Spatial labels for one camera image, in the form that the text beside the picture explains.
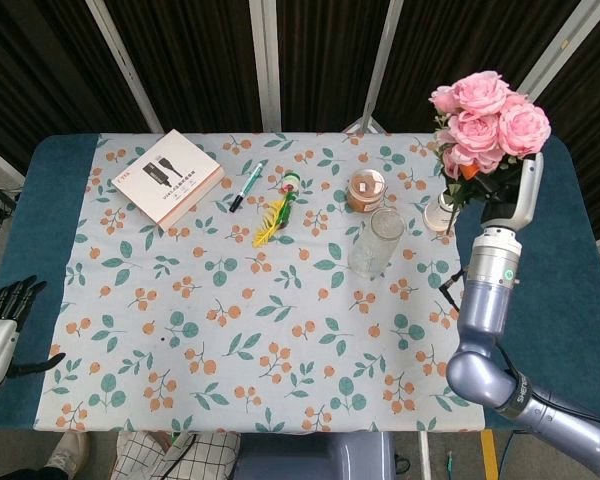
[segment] plaid pants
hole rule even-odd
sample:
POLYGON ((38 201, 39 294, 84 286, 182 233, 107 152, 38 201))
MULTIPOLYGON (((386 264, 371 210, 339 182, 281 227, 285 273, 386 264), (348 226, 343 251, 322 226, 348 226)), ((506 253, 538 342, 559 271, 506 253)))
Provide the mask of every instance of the plaid pants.
POLYGON ((183 432, 165 453, 146 432, 120 432, 111 480, 159 480, 176 462, 168 480, 226 480, 239 449, 240 435, 235 433, 183 432))

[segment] green marker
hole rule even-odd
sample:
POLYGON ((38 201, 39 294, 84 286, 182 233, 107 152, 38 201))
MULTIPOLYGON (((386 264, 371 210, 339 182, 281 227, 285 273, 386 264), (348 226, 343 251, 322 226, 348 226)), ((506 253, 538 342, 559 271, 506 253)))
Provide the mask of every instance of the green marker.
POLYGON ((236 198, 233 199, 233 203, 229 207, 229 211, 231 213, 235 212, 238 209, 238 207, 242 203, 242 200, 244 200, 244 197, 246 197, 249 194, 249 192, 251 191, 251 187, 253 187, 253 184, 256 183, 256 180, 258 179, 263 167, 264 163, 260 162, 258 163, 258 165, 256 165, 256 168, 253 169, 253 173, 249 177, 249 180, 247 180, 247 182, 244 184, 242 190, 240 190, 240 193, 236 196, 236 198))

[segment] cork jar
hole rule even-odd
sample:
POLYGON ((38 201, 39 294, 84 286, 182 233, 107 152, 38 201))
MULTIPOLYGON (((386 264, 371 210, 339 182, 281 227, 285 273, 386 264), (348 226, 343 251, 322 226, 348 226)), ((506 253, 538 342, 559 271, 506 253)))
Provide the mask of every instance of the cork jar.
POLYGON ((357 170, 347 188, 347 203, 354 212, 372 212, 382 203, 387 186, 380 172, 370 168, 357 170))

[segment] rose bouquet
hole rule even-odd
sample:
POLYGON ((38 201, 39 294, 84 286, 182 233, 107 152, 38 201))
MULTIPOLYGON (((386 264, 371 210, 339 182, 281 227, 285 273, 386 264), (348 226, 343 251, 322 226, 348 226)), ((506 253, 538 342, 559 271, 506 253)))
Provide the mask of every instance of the rose bouquet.
POLYGON ((551 133, 544 111, 509 90, 496 72, 474 73, 438 87, 429 101, 437 110, 435 153, 452 219, 472 198, 484 200, 476 175, 488 175, 503 186, 519 184, 523 157, 539 152, 551 133))

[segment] floral tablecloth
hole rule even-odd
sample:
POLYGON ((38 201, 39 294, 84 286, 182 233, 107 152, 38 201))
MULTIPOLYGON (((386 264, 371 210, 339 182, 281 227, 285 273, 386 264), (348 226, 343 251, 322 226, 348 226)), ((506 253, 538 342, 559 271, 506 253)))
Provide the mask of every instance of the floral tablecloth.
POLYGON ((453 234, 422 222, 443 188, 431 135, 187 137, 227 176, 163 232, 111 184, 159 136, 101 135, 50 352, 67 357, 45 376, 37 429, 483 428, 482 407, 445 379, 457 315, 437 287, 459 260, 453 234), (347 268, 369 219, 345 200, 362 167, 383 173, 384 204, 407 225, 374 280, 347 268), (288 169, 302 178, 290 224, 254 249, 288 169))

